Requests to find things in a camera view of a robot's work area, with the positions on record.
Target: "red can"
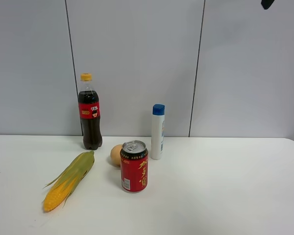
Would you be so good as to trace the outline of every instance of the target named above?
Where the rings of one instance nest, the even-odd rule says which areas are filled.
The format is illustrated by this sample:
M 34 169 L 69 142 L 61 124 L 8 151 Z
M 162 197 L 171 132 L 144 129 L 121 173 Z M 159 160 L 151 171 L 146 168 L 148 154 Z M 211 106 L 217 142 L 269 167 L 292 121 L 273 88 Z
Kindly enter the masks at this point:
M 142 191 L 147 186 L 148 150 L 141 141 L 123 144 L 121 149 L 122 187 L 130 192 Z

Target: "pull tab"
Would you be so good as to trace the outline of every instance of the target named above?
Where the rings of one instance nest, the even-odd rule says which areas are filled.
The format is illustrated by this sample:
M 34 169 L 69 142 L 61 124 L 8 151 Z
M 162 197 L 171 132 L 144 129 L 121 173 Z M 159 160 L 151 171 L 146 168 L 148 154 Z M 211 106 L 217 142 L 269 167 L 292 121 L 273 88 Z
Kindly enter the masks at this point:
M 132 144 L 131 146 L 127 147 L 128 151 L 133 151 L 135 148 L 137 148 L 137 144 Z

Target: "white table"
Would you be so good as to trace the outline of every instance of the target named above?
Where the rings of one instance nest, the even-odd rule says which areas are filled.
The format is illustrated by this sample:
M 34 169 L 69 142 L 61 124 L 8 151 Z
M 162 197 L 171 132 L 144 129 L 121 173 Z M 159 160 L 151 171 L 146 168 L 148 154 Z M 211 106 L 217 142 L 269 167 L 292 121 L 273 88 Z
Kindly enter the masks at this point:
M 294 142 L 165 138 L 147 188 L 127 193 L 105 137 L 73 195 L 49 213 L 53 180 L 81 152 L 82 137 L 0 136 L 0 235 L 294 235 Z

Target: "brown egg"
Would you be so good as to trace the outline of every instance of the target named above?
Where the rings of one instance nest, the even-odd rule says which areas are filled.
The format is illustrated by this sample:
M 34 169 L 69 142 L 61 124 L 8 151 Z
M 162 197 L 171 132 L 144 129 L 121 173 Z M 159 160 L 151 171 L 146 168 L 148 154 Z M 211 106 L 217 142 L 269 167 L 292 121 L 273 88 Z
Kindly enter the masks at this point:
M 121 152 L 122 144 L 116 145 L 113 147 L 110 153 L 111 161 L 113 164 L 120 166 L 121 165 Z

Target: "bottle label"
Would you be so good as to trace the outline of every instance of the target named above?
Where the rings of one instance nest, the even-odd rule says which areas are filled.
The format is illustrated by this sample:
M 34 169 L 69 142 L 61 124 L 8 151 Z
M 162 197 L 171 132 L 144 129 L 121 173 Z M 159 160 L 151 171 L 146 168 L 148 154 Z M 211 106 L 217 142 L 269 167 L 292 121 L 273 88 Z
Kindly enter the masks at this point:
M 79 116 L 84 119 L 94 119 L 100 117 L 99 102 L 92 104 L 78 103 Z

